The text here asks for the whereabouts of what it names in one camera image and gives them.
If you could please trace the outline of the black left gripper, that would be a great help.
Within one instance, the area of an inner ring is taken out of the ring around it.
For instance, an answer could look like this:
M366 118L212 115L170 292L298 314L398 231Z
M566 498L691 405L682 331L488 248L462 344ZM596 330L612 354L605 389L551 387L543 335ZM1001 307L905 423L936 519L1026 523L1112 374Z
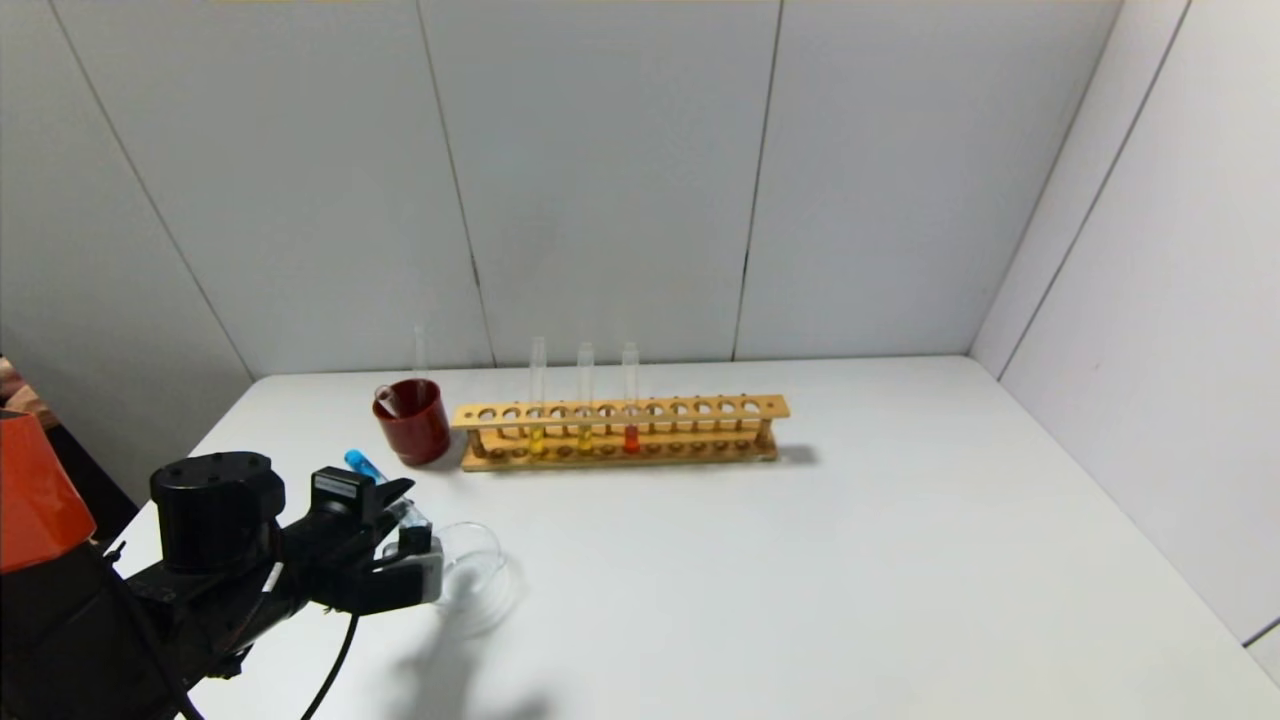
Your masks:
M340 468L311 475L305 514L283 530L283 577L360 569L378 546L378 507L389 509L415 486L411 478L371 478Z

